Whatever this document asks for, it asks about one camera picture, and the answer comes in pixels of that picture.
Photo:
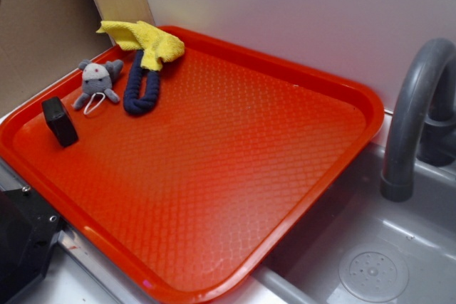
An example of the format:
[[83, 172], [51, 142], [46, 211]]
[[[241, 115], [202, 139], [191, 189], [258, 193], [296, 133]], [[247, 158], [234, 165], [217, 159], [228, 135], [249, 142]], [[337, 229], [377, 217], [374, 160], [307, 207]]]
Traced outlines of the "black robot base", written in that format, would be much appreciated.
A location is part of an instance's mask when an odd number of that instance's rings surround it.
[[32, 187], [1, 192], [1, 302], [12, 303], [46, 277], [63, 226]]

